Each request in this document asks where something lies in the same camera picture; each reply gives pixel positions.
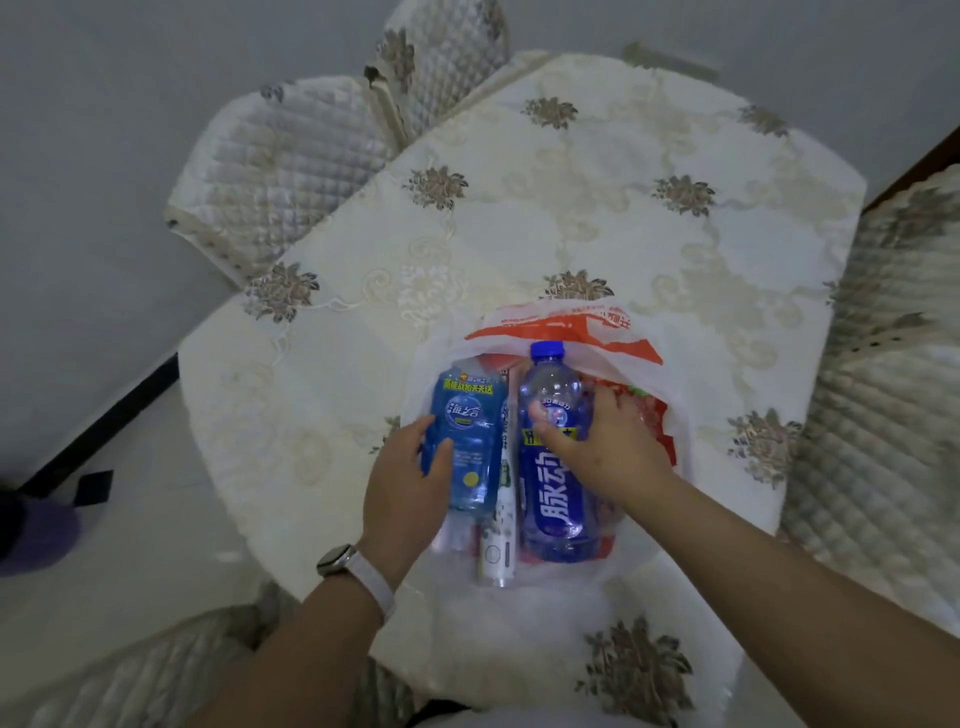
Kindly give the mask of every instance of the black baseboard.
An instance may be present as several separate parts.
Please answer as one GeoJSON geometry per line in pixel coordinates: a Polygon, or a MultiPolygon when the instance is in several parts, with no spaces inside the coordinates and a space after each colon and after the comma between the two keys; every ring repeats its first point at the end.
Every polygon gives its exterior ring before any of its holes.
{"type": "Polygon", "coordinates": [[[84,430],[81,435],[60,451],[53,460],[30,478],[20,493],[32,497],[47,497],[70,474],[89,460],[124,427],[129,425],[154,400],[180,378],[180,366],[174,354],[158,366],[146,379],[137,384],[123,399],[114,404],[103,417],[84,430]]]}

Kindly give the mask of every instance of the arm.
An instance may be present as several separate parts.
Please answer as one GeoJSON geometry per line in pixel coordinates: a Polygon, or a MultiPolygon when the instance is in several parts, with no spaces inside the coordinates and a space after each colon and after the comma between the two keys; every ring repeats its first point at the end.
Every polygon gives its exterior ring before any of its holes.
{"type": "Polygon", "coordinates": [[[585,442],[537,425],[598,495],[677,562],[810,725],[946,726],[960,716],[960,641],[779,543],[673,473],[614,394],[598,388],[585,442]]]}
{"type": "MultiPolygon", "coordinates": [[[[449,501],[453,443],[437,448],[430,475],[418,448],[433,421],[396,432],[373,465],[357,548],[396,588],[440,530],[449,501]]],[[[316,728],[340,725],[383,615],[348,573],[327,577],[297,618],[276,631],[247,669],[193,715],[187,728],[316,728]]]]}

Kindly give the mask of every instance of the person's left hand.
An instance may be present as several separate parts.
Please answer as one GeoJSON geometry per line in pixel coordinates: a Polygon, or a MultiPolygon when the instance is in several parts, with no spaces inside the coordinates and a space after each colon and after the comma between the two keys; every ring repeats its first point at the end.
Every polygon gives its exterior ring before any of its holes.
{"type": "Polygon", "coordinates": [[[401,427],[373,463],[357,548],[396,588],[430,546],[446,517],[453,477],[453,441],[437,447],[430,474],[420,470],[420,443],[433,415],[401,427]]]}

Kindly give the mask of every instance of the plastic bottle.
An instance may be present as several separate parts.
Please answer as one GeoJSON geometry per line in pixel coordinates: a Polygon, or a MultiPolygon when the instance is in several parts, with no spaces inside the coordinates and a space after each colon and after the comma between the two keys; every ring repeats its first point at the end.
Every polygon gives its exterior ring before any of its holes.
{"type": "Polygon", "coordinates": [[[500,375],[484,375],[476,360],[457,362],[437,380],[430,407],[437,419],[427,429],[420,466],[428,473],[437,445],[446,438],[453,440],[453,510],[478,518],[493,513],[500,486],[506,399],[507,388],[500,375]]]}
{"type": "Polygon", "coordinates": [[[564,364],[562,341],[539,341],[530,347],[530,357],[534,364],[520,384],[518,401],[524,541],[542,561],[586,561],[600,551],[596,497],[543,445],[533,425],[548,422],[584,440],[588,401],[577,373],[564,364]]]}

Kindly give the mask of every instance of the watch face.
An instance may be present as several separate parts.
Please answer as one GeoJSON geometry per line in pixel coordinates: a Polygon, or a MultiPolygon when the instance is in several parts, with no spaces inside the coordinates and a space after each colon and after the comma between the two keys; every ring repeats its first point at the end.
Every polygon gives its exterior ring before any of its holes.
{"type": "Polygon", "coordinates": [[[330,569],[336,566],[337,562],[340,561],[350,550],[349,544],[345,546],[336,546],[330,551],[325,553],[319,562],[317,562],[317,573],[320,576],[327,574],[330,569]]]}

